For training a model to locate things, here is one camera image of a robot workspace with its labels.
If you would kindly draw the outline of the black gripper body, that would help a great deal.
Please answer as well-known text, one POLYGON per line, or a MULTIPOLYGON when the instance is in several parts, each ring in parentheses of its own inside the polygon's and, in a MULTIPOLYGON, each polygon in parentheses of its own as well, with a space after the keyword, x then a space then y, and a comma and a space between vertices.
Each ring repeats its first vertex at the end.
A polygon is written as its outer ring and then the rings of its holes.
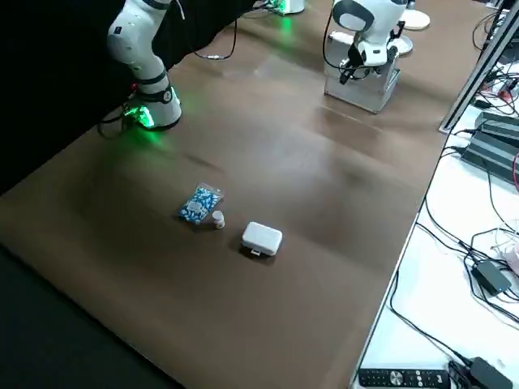
POLYGON ((359 53, 355 41, 352 42, 348 50, 348 67, 362 67, 364 60, 362 55, 359 53))

